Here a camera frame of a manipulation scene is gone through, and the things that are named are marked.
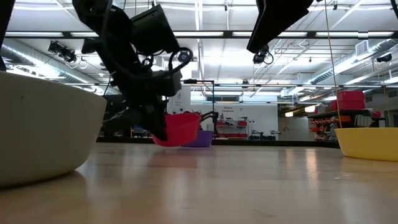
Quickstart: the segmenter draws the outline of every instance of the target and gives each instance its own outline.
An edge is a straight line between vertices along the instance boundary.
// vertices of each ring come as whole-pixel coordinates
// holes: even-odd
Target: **ductwork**
[[[335,62],[335,73],[337,75],[343,71],[347,71],[348,69],[357,66],[358,63],[362,62],[363,60],[381,56],[381,54],[390,50],[397,44],[398,44],[398,39],[388,39],[383,41],[369,40],[369,48],[368,48],[369,50],[367,53],[365,53],[367,54],[366,57],[362,57],[361,59],[359,59],[356,51],[355,50],[352,51],[349,55],[346,55],[345,57],[342,57],[341,59]],[[309,80],[306,84],[315,85],[321,81],[326,80],[327,78],[332,77],[333,66],[330,65],[329,67],[324,68],[323,70],[320,70],[317,73],[314,73],[312,76],[314,78]]]
[[[98,80],[91,78],[78,70],[72,69],[53,58],[50,58],[32,47],[28,47],[16,40],[4,39],[1,47],[1,55],[11,64],[30,65],[40,68],[44,75],[65,77],[66,83],[98,83]],[[113,88],[109,88],[111,94],[119,94]]]

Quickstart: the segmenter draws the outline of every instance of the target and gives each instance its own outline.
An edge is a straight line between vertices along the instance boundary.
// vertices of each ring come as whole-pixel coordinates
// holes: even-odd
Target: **yellow bowl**
[[[358,159],[398,161],[398,128],[335,129],[341,151]]]

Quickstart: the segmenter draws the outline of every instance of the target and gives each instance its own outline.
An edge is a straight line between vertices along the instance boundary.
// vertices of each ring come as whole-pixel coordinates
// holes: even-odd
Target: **purple bowl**
[[[184,147],[210,147],[214,131],[199,131],[198,138],[193,142],[183,145]]]

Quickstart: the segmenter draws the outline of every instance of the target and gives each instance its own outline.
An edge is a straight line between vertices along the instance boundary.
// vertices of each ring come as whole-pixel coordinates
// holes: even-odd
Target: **white bowl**
[[[87,160],[104,98],[6,72],[0,72],[0,84],[0,187],[66,174]]]

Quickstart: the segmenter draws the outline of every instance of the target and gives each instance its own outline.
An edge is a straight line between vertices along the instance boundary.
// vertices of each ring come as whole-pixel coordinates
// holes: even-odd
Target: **red bowl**
[[[193,113],[166,115],[167,141],[154,135],[152,139],[160,146],[175,147],[193,142],[198,137],[200,116]]]

